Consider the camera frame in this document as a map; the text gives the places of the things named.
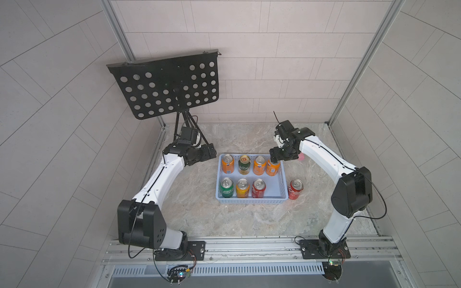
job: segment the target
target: red soda can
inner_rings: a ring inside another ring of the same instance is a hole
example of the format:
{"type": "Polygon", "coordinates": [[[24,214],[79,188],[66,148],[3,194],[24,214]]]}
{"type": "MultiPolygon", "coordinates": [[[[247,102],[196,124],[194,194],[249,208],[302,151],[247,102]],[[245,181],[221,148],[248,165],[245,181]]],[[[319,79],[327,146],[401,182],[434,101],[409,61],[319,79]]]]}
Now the red soda can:
{"type": "Polygon", "coordinates": [[[290,182],[288,185],[288,198],[295,200],[298,199],[299,194],[304,189],[304,185],[301,180],[295,179],[290,182]]]}
{"type": "Polygon", "coordinates": [[[262,179],[256,179],[251,187],[251,197],[263,198],[266,190],[266,183],[262,179]]]}

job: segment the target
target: black perforated panel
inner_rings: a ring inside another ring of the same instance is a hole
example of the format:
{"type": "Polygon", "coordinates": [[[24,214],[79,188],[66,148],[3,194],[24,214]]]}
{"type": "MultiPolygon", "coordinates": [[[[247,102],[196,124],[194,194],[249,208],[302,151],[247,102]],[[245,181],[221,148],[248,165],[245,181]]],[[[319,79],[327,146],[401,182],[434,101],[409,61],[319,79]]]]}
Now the black perforated panel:
{"type": "Polygon", "coordinates": [[[215,102],[219,98],[218,51],[107,65],[138,119],[215,102]]]}

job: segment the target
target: green soda can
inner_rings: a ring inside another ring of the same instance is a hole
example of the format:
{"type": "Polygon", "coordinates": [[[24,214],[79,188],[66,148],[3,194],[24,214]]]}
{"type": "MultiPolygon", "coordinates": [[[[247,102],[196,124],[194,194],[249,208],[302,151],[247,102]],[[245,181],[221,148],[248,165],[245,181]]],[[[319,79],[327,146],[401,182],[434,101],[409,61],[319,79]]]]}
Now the green soda can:
{"type": "Polygon", "coordinates": [[[234,195],[234,183],[229,177],[223,178],[219,184],[219,190],[224,198],[230,198],[234,195]]]}

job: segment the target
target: soda can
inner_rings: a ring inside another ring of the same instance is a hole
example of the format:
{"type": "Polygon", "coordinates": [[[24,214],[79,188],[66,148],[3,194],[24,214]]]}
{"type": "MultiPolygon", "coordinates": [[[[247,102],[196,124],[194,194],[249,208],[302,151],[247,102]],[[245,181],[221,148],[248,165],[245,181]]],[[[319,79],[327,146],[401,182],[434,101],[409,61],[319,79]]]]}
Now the soda can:
{"type": "Polygon", "coordinates": [[[224,155],[221,159],[221,166],[223,168],[223,172],[226,174],[234,172],[234,157],[230,154],[224,155]]]}
{"type": "Polygon", "coordinates": [[[234,195],[234,182],[229,177],[223,178],[219,184],[219,190],[224,198],[230,198],[234,195]]]}
{"type": "Polygon", "coordinates": [[[288,185],[288,198],[296,200],[299,197],[299,194],[304,189],[304,185],[301,180],[295,179],[290,182],[288,185]]]}
{"type": "Polygon", "coordinates": [[[248,181],[245,179],[240,179],[237,181],[236,191],[238,198],[248,198],[248,193],[250,191],[250,185],[248,185],[248,181]]]}
{"type": "Polygon", "coordinates": [[[266,183],[262,179],[256,179],[251,187],[251,196],[253,198],[263,198],[266,190],[266,183]]]}
{"type": "Polygon", "coordinates": [[[267,161],[266,174],[269,176],[275,176],[278,169],[280,168],[280,161],[273,163],[270,159],[267,161]]]}
{"type": "Polygon", "coordinates": [[[259,155],[254,159],[253,162],[253,173],[256,175],[262,175],[266,169],[266,158],[259,155]]]}
{"type": "Polygon", "coordinates": [[[240,156],[240,160],[238,161],[238,171],[242,175],[250,173],[250,157],[248,155],[240,156]]]}

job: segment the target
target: can lid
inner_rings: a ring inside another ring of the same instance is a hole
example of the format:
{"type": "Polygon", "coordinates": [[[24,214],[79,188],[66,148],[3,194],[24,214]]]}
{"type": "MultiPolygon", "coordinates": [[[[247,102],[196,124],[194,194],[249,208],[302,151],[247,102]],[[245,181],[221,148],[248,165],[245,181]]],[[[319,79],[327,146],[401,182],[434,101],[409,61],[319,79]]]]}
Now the can lid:
{"type": "Polygon", "coordinates": [[[255,161],[257,164],[263,165],[266,162],[266,158],[264,158],[264,156],[259,155],[258,157],[256,157],[255,161]]]}
{"type": "Polygon", "coordinates": [[[237,182],[237,186],[238,186],[240,189],[246,189],[246,188],[248,188],[248,181],[245,180],[245,179],[240,179],[240,180],[237,182]]]}
{"type": "Polygon", "coordinates": [[[291,181],[291,185],[296,190],[302,190],[304,188],[304,185],[302,184],[301,180],[299,180],[299,179],[295,179],[295,180],[291,181]]]}
{"type": "Polygon", "coordinates": [[[266,183],[264,183],[264,181],[262,179],[256,179],[253,182],[253,186],[258,190],[262,190],[262,189],[264,189],[266,187],[266,183]]]}
{"type": "Polygon", "coordinates": [[[232,160],[234,160],[234,157],[232,157],[232,155],[230,155],[230,154],[226,154],[226,155],[224,155],[224,157],[223,157],[223,161],[224,161],[225,163],[230,163],[230,162],[232,162],[232,160]]]}
{"type": "Polygon", "coordinates": [[[232,186],[232,184],[232,179],[230,179],[229,177],[223,178],[221,180],[221,186],[223,188],[229,188],[230,186],[232,186]]]}
{"type": "Polygon", "coordinates": [[[240,162],[242,164],[250,163],[250,157],[248,157],[248,155],[242,155],[240,156],[240,162]]]}

